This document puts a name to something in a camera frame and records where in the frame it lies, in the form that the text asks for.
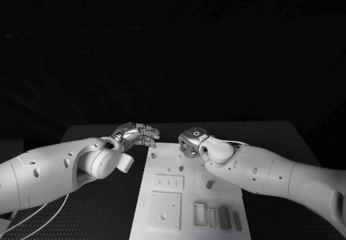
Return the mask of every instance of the white cable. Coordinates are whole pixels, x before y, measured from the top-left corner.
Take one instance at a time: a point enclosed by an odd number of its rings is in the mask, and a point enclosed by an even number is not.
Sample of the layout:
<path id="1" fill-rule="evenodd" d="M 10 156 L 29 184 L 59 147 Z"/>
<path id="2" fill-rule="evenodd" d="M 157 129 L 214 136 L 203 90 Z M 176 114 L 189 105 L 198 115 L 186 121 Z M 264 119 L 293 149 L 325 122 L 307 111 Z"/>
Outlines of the white cable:
<path id="1" fill-rule="evenodd" d="M 5 232 L 0 232 L 0 234 L 6 234 L 12 229 L 15 229 L 26 220 L 29 220 L 35 214 L 43 209 L 43 207 L 46 206 L 48 204 L 45 204 L 41 209 L 19 223 L 16 224 L 12 228 L 9 228 Z"/>
<path id="2" fill-rule="evenodd" d="M 218 140 L 218 141 L 221 141 L 221 142 L 228 142 L 228 143 L 237 143 L 237 144 L 248 145 L 245 142 L 241 142 L 241 141 L 221 140 L 221 139 L 218 139 L 214 135 L 209 135 L 209 138 L 214 139 L 214 140 Z"/>
<path id="3" fill-rule="evenodd" d="M 43 225 L 32 234 L 29 234 L 29 235 L 28 235 L 25 238 L 22 238 L 20 240 L 25 240 L 26 238 L 29 238 L 29 237 L 49 224 L 49 222 L 54 220 L 54 218 L 56 217 L 59 211 L 61 211 L 62 208 L 64 208 L 65 202 L 67 202 L 67 200 L 68 200 L 68 196 L 69 196 L 69 195 L 67 195 L 65 201 L 64 201 L 64 203 L 62 203 L 62 205 L 61 205 L 61 207 L 59 207 L 59 210 L 58 210 L 56 214 L 52 216 L 51 220 L 45 223 L 45 225 Z"/>

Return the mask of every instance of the black background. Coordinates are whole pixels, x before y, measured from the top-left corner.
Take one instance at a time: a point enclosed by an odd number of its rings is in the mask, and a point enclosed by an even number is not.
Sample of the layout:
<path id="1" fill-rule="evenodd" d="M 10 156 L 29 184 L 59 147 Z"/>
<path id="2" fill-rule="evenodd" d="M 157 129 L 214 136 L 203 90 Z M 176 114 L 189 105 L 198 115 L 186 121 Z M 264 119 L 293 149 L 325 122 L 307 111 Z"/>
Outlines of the black background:
<path id="1" fill-rule="evenodd" d="M 3 3 L 0 138 L 29 150 L 71 125 L 287 120 L 346 168 L 345 13 L 325 0 Z"/>

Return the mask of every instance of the robotic hand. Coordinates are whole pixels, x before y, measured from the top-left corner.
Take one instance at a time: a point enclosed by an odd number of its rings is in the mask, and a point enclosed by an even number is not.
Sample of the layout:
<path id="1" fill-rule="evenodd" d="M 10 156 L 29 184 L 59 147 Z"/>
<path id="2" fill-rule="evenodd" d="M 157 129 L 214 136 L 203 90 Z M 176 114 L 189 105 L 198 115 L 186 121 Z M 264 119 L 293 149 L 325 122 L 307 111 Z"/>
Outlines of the robotic hand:
<path id="1" fill-rule="evenodd" d="M 133 145 L 156 148 L 160 131 L 146 124 L 123 124 L 110 137 L 87 138 L 36 148 L 0 164 L 0 215 L 41 206 L 104 179 L 124 173 Z"/>
<path id="2" fill-rule="evenodd" d="M 346 171 L 294 162 L 244 142 L 219 140 L 202 127 L 179 135 L 188 158 L 198 153 L 216 177 L 254 194 L 303 204 L 346 237 Z"/>

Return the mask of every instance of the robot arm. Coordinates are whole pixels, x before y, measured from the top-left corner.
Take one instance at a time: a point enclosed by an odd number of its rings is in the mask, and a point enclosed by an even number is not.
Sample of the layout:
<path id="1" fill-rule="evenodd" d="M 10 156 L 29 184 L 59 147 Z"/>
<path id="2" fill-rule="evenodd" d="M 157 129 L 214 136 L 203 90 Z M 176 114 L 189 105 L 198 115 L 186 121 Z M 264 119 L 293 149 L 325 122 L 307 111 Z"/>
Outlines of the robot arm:
<path id="1" fill-rule="evenodd" d="M 289 160 L 242 142 L 224 141 L 201 127 L 179 136 L 180 150 L 198 153 L 205 168 L 254 194 L 287 198 L 310 208 L 346 236 L 346 171 Z"/>
<path id="2" fill-rule="evenodd" d="M 45 146 L 0 164 L 0 215 L 41 206 L 104 179 L 116 168 L 124 173 L 134 159 L 133 145 L 156 148 L 160 131 L 126 123 L 111 137 L 88 138 Z"/>

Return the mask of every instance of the table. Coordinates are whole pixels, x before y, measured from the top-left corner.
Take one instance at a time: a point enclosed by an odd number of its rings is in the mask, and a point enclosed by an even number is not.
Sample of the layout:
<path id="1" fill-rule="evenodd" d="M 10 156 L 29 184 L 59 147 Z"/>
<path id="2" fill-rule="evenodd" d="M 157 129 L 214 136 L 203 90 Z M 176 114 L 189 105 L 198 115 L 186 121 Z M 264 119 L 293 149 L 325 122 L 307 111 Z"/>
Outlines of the table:
<path id="1" fill-rule="evenodd" d="M 160 129 L 159 142 L 178 143 L 179 134 L 193 126 L 203 127 L 216 138 L 261 147 L 293 161 L 320 166 L 319 160 L 287 121 L 147 123 Z M 61 142 L 110 136 L 120 124 L 74 125 Z M 126 153 L 134 157 L 129 173 L 118 170 L 69 194 L 61 213 L 28 239 L 127 240 L 130 238 L 137 198 L 149 149 L 134 146 Z M 289 199 L 257 195 L 242 190 L 247 221 L 252 240 L 316 239 L 343 240 L 332 224 L 303 205 Z M 65 197 L 5 234 L 5 240 L 22 239 L 55 215 Z M 38 207 L 20 210 L 12 221 L 19 223 Z"/>

